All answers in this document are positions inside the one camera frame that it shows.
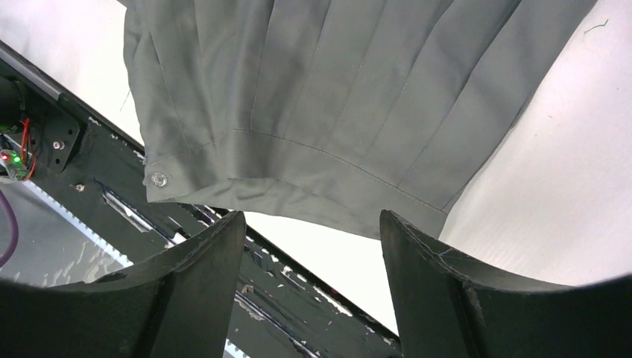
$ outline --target black metal frame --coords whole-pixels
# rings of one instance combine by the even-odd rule
[[[39,154],[32,181],[130,260],[152,257],[173,245],[174,237],[193,237],[227,213],[189,204],[149,204],[142,185],[142,146],[4,43],[0,49],[23,65],[18,72],[0,60],[0,75],[8,73],[26,83],[36,102],[29,113],[35,124],[33,136],[46,149],[38,152],[35,145]],[[60,92],[58,98],[51,89]],[[80,128],[76,145],[66,148],[69,161],[63,168],[55,158],[41,154],[50,153],[51,135],[56,134],[49,129],[56,127],[51,121]],[[106,204],[106,192],[138,214],[151,230],[141,232]],[[250,227],[247,239],[228,333],[228,339],[246,354],[401,356],[399,339],[387,328]],[[350,316],[327,298],[340,303]]]

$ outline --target gray floor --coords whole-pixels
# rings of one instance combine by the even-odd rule
[[[21,183],[0,186],[18,218],[16,252],[0,277],[32,286],[91,282],[122,269],[109,254],[67,222]],[[0,219],[0,251],[7,247],[8,223]]]

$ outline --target white surface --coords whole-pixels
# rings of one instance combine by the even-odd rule
[[[122,60],[123,20],[116,0],[0,0],[0,39],[142,142]],[[630,63],[632,2],[601,0],[441,239],[556,283],[630,271]],[[291,219],[247,220],[396,332],[379,242]]]

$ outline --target clear button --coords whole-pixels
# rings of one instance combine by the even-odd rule
[[[163,173],[153,173],[151,175],[151,182],[154,183],[155,186],[162,188],[167,185],[167,177]]]

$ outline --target gray fabric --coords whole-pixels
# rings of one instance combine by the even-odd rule
[[[595,1],[131,1],[148,200],[437,237]]]

